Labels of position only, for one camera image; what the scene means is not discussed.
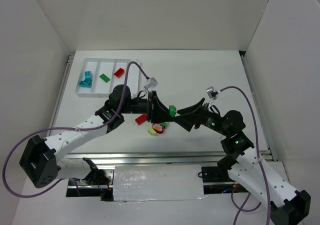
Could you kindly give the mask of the red 2x4 lego brick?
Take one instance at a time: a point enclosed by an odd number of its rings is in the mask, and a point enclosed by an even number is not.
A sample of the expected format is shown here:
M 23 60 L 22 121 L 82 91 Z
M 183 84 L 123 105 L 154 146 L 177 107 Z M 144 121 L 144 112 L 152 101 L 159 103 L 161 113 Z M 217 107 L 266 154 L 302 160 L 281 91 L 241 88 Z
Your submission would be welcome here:
M 142 114 L 139 117 L 137 117 L 135 119 L 135 122 L 138 126 L 140 126 L 141 124 L 143 124 L 144 122 L 147 121 L 147 115 L 146 114 Z

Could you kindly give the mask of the red half-round lego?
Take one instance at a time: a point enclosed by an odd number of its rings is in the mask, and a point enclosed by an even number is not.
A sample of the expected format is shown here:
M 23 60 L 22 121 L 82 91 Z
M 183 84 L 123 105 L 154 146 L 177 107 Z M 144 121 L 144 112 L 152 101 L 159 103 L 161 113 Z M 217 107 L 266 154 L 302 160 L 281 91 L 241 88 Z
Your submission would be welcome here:
M 119 68 L 115 73 L 114 73 L 114 76 L 117 77 L 117 78 L 120 78 L 124 75 L 125 73 L 125 70 L 123 68 Z

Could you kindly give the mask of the dark green 2x4 lego brick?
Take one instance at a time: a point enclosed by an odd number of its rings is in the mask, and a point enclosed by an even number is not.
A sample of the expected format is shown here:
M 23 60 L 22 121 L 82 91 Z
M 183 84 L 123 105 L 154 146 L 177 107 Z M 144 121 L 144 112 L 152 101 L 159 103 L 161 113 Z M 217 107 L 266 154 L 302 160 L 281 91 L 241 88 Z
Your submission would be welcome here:
M 104 73 L 101 74 L 101 75 L 99 76 L 99 78 L 102 79 L 105 83 L 108 83 L 108 82 L 111 80 L 111 79 L 110 79 L 107 75 L 105 75 Z

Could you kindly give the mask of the teal 2x4 lego brick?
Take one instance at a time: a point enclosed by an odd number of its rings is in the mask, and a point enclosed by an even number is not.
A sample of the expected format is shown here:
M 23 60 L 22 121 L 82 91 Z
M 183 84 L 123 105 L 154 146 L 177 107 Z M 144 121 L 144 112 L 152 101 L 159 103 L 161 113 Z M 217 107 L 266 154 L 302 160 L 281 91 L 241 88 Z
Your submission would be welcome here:
M 92 87 L 92 80 L 91 79 L 82 80 L 79 83 L 79 86 L 82 88 L 91 88 Z

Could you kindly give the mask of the teal frog lily lego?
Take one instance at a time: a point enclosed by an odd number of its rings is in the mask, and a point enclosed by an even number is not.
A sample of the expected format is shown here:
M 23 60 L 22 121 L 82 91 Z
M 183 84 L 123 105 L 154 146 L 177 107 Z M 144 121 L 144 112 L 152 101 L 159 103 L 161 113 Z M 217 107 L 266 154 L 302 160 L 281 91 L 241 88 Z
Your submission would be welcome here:
M 90 70 L 84 72 L 84 79 L 92 81 L 92 72 Z

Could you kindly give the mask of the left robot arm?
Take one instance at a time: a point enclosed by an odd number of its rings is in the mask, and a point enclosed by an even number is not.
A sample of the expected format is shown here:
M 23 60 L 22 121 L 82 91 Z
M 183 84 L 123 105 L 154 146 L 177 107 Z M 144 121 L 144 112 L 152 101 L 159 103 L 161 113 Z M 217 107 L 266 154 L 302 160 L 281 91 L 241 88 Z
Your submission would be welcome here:
M 155 91 L 148 92 L 146 99 L 133 98 L 128 86 L 117 85 L 104 106 L 76 127 L 46 138 L 32 136 L 19 164 L 33 185 L 43 188 L 58 177 L 60 160 L 85 143 L 118 128 L 125 121 L 124 114 L 145 114 L 151 123 L 167 123 L 176 115 L 176 108 L 160 103 Z

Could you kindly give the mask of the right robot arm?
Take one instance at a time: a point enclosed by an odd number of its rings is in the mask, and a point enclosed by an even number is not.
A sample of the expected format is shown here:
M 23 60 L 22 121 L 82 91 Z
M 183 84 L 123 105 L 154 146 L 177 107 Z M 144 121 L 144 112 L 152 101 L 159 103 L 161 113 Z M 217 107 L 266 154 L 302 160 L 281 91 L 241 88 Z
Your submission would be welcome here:
M 297 225 L 309 215 L 311 196 L 297 190 L 281 177 L 244 134 L 246 127 L 239 111 L 224 116 L 211 112 L 204 100 L 177 111 L 189 128 L 205 126 L 223 135 L 220 142 L 226 156 L 217 162 L 222 176 L 242 185 L 266 207 L 275 225 Z

